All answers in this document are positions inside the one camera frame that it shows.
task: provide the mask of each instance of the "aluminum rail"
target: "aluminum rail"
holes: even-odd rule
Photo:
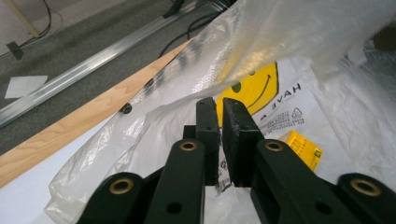
[[[221,0],[206,0],[206,2],[212,6],[216,11],[224,11],[230,6],[224,4]]]
[[[66,89],[73,83],[87,76],[100,66],[115,59],[117,56],[135,46],[149,35],[159,31],[164,26],[176,21],[201,5],[201,2],[194,1],[181,8],[177,14],[171,17],[166,19],[160,17],[157,20],[152,21],[146,26],[110,45],[106,49],[94,54],[91,56],[91,58],[60,74],[38,90],[30,93],[29,95],[23,96],[21,99],[13,102],[10,105],[5,106],[0,110],[0,128],[4,127],[6,124],[10,123],[20,115],[26,113],[34,106],[43,103],[56,93]]]

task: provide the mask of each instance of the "white paper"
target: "white paper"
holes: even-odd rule
[[[20,98],[40,88],[47,81],[47,76],[12,77],[6,92],[6,99]]]

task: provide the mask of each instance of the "wooden plank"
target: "wooden plank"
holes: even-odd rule
[[[120,110],[187,44],[188,42],[172,50],[2,155],[0,157],[0,188]]]

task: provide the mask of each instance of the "plastic wrap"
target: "plastic wrap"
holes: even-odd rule
[[[327,119],[326,131],[302,128],[329,155],[319,175],[334,182],[342,172],[357,170],[396,189],[395,78],[377,75],[370,66],[365,72],[346,70],[345,64],[343,70],[333,68],[395,11],[394,0],[237,1],[130,101],[130,114],[115,115],[64,165],[49,185],[47,214],[57,223],[76,221],[106,176],[146,176],[163,166],[183,125],[194,124],[197,100],[218,96],[249,72],[285,58],[316,99],[312,119]],[[248,189],[217,195],[206,188],[205,223],[243,222],[259,222]]]

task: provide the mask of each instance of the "black plastic part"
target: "black plastic part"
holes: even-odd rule
[[[287,144],[261,140],[255,158],[266,186],[253,188],[274,196],[280,208],[277,223],[360,223]]]
[[[196,128],[195,125],[184,125],[183,139],[195,138]]]
[[[396,21],[375,35],[374,45],[379,50],[396,51]]]
[[[205,185],[215,186],[219,181],[220,130],[216,103],[212,97],[196,103],[195,139],[205,145]]]
[[[323,181],[323,183],[327,186],[327,188],[329,190],[331,190],[333,193],[335,193],[337,191],[337,186],[334,185],[333,183],[330,183],[329,181],[327,181],[325,179],[321,179],[321,181]]]
[[[264,137],[244,104],[223,99],[223,149],[236,187],[251,187],[256,144]]]
[[[121,109],[120,112],[122,114],[129,114],[132,111],[132,105],[129,103],[126,103]]]
[[[163,15],[163,17],[166,19],[178,13],[183,6],[183,3],[184,0],[176,0],[172,7]]]
[[[157,170],[151,175],[146,176],[143,179],[143,183],[145,185],[145,193],[147,195],[146,199],[148,200],[148,204],[151,203],[152,197],[154,196],[154,192],[157,189],[158,182],[160,181],[161,174],[163,173],[163,168]]]
[[[14,57],[17,60],[20,60],[23,56],[23,51],[21,50],[20,46],[18,46],[15,41],[12,41],[11,43],[7,44],[7,48],[12,52]]]
[[[163,167],[145,223],[203,223],[204,168],[204,144],[195,139],[177,141]]]
[[[96,189],[78,224],[143,223],[149,207],[139,175],[119,173]]]
[[[348,174],[338,179],[337,194],[362,223],[396,223],[396,194],[367,175]]]
[[[256,172],[254,175],[250,198],[262,223],[278,223],[279,204],[277,204],[273,193],[269,190],[260,172]]]

